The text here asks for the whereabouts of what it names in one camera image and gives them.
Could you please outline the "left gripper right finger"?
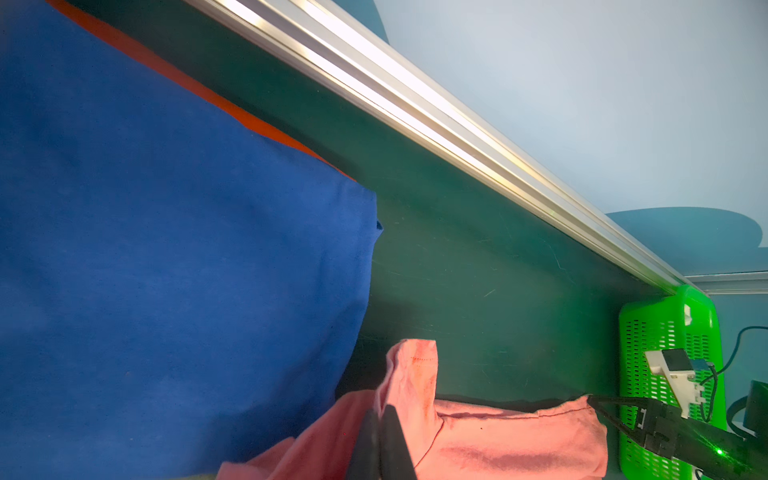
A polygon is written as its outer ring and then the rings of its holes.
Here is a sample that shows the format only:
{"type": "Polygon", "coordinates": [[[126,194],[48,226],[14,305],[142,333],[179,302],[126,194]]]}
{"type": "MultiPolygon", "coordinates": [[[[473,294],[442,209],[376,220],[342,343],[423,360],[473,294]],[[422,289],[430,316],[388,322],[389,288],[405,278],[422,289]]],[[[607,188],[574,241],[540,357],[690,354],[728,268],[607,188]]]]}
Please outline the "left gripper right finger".
{"type": "Polygon", "coordinates": [[[396,411],[386,405],[380,419],[380,477],[382,480],[416,480],[408,445],[396,411]]]}

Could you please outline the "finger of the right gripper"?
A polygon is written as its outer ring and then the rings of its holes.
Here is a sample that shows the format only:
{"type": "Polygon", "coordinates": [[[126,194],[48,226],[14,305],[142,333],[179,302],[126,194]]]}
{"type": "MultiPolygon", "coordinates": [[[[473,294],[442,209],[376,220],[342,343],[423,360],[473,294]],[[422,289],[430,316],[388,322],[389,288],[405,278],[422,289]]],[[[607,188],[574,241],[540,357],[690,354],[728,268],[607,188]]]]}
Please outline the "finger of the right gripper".
{"type": "Polygon", "coordinates": [[[589,395],[587,403],[600,415],[604,416],[608,422],[615,427],[621,434],[629,438],[636,444],[644,443],[644,434],[642,429],[630,427],[624,423],[618,414],[613,411],[619,407],[635,407],[642,409],[645,407],[644,398],[636,397],[609,397],[603,395],[589,395]]]}

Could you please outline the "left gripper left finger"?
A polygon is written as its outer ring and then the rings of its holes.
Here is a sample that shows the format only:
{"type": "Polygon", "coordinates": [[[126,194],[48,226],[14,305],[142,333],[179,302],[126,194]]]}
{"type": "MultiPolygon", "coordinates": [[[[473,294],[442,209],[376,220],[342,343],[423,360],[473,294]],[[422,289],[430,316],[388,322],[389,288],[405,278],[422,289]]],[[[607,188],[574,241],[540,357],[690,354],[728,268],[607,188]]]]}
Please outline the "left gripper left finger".
{"type": "Polygon", "coordinates": [[[363,416],[345,479],[381,479],[380,419],[373,409],[363,416]]]}

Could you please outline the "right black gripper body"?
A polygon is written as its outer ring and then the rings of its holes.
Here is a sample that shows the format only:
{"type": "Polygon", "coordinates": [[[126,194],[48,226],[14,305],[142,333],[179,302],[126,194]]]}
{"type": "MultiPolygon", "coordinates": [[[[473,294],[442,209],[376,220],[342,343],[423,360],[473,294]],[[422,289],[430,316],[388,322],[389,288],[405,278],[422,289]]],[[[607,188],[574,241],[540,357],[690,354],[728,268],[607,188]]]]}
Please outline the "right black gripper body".
{"type": "Polygon", "coordinates": [[[767,449],[755,440],[682,416],[658,400],[642,400],[635,442],[667,459],[700,469],[709,479],[765,479],[767,449]]]}

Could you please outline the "pink t shirt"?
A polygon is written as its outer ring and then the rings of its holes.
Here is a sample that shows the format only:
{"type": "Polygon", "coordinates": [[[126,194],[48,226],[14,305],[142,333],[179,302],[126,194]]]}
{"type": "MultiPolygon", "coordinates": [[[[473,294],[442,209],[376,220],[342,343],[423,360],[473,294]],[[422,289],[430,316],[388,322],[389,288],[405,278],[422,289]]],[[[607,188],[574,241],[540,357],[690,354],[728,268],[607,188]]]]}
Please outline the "pink t shirt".
{"type": "Polygon", "coordinates": [[[420,479],[601,479],[607,430],[585,397],[532,413],[439,400],[433,340],[407,339],[386,355],[375,390],[347,393],[298,437],[220,479],[341,479],[364,415],[393,406],[420,479]]]}

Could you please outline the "green plastic basket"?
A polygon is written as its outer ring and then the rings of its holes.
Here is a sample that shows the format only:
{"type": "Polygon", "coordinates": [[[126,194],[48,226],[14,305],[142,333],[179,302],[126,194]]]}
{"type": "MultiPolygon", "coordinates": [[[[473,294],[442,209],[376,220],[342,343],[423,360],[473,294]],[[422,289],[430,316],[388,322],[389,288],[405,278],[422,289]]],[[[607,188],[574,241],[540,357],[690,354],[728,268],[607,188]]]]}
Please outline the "green plastic basket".
{"type": "Polygon", "coordinates": [[[683,415],[725,430],[724,366],[714,303],[692,286],[672,296],[625,305],[619,314],[622,397],[680,407],[683,415]]]}

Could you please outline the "folded blue t shirt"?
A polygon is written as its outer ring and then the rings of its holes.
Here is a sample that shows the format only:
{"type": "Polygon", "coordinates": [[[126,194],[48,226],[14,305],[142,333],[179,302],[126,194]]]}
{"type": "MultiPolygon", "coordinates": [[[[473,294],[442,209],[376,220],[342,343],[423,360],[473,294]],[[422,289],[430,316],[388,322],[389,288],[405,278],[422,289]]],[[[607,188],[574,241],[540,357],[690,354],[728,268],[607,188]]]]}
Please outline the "folded blue t shirt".
{"type": "Polygon", "coordinates": [[[162,479],[324,414],[373,192],[44,1],[1,5],[1,475],[162,479]]]}

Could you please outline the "folded orange t shirt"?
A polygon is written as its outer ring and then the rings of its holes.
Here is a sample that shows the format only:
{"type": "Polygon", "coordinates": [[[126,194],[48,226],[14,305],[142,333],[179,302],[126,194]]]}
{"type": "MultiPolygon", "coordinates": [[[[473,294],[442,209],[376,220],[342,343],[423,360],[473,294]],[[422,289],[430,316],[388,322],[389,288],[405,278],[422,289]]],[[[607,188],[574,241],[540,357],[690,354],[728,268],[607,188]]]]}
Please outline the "folded orange t shirt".
{"type": "Polygon", "coordinates": [[[66,16],[68,19],[79,25],[82,29],[88,31],[90,34],[99,38],[101,41],[110,45],[114,49],[122,52],[138,63],[141,63],[142,65],[157,72],[161,76],[176,83],[192,94],[198,96],[202,100],[216,106],[223,112],[226,112],[229,116],[241,123],[246,129],[277,143],[285,145],[289,148],[307,154],[335,169],[346,178],[351,179],[351,177],[349,177],[342,170],[333,166],[330,162],[323,159],[320,155],[306,147],[301,142],[215,93],[213,90],[207,88],[200,82],[196,81],[189,75],[173,66],[168,61],[158,56],[152,50],[131,36],[123,33],[108,23],[97,19],[93,15],[86,13],[68,1],[48,1],[48,4],[62,15],[66,16]]]}

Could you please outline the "right aluminium frame post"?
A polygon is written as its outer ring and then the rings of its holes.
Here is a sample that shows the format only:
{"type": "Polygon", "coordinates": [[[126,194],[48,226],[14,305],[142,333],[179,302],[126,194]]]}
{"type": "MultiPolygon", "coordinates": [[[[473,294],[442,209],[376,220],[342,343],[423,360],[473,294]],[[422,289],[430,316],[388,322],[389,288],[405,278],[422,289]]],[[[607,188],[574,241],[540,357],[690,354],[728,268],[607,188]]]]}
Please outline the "right aluminium frame post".
{"type": "Polygon", "coordinates": [[[768,292],[767,271],[690,275],[687,279],[709,296],[766,295],[768,292]]]}

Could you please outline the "back aluminium frame bar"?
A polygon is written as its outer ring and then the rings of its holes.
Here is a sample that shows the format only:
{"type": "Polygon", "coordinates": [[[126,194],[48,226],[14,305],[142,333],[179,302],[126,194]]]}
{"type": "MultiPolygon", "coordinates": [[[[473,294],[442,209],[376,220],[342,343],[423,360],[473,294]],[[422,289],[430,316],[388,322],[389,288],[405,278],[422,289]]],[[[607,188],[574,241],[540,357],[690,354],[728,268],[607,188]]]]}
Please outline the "back aluminium frame bar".
{"type": "Polygon", "coordinates": [[[332,1],[193,7],[638,279],[687,278],[332,1]]]}

